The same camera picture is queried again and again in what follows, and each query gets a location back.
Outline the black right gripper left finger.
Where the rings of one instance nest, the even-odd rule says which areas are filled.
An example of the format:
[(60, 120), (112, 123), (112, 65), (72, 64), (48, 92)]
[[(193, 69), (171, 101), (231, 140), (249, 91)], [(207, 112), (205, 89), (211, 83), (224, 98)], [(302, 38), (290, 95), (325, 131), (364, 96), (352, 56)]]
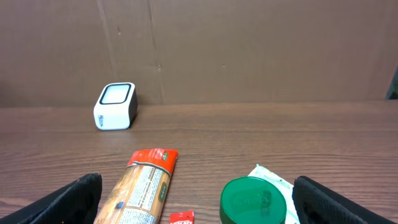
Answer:
[(16, 224), (92, 224), (102, 194), (102, 176), (86, 174), (34, 203), (1, 218)]

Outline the green lidded jar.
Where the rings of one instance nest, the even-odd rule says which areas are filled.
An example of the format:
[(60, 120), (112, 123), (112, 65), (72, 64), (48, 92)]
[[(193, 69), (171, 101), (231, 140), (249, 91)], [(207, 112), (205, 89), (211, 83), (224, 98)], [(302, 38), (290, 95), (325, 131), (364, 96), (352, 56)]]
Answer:
[(222, 224), (284, 224), (287, 204), (273, 184), (258, 177), (229, 181), (220, 195)]

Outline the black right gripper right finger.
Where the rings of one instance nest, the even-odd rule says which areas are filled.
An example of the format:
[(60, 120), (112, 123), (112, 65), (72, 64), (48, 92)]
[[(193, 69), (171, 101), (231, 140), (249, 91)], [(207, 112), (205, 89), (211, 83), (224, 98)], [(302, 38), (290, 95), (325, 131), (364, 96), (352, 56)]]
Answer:
[(301, 224), (394, 224), (306, 176), (295, 179), (292, 199)]

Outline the teal tissue pack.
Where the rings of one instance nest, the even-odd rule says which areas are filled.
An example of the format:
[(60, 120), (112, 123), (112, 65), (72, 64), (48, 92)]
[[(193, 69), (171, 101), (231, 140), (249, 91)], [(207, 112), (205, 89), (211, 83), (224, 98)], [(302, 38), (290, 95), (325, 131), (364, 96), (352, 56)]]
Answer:
[(292, 198), (293, 185), (269, 169), (260, 166), (259, 164), (249, 173), (250, 177), (257, 177), (270, 182), (274, 185), (284, 196), (287, 204), (287, 214), (285, 224), (300, 224), (297, 211), (295, 209), (294, 201)]

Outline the orange spaghetti packet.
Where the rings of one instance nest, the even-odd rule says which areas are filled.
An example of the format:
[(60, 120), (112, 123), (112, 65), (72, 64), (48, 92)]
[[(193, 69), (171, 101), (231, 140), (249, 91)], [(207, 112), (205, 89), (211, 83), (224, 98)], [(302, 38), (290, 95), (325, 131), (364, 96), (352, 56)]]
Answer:
[(97, 224), (156, 224), (177, 161), (175, 149), (134, 152), (94, 222)]

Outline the red coffee sachet stick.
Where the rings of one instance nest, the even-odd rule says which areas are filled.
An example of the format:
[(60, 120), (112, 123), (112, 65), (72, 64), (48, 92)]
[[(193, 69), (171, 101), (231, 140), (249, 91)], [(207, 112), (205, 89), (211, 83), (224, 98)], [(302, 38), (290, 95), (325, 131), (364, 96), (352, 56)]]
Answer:
[(193, 210), (186, 212), (171, 213), (170, 224), (194, 224), (195, 213)]

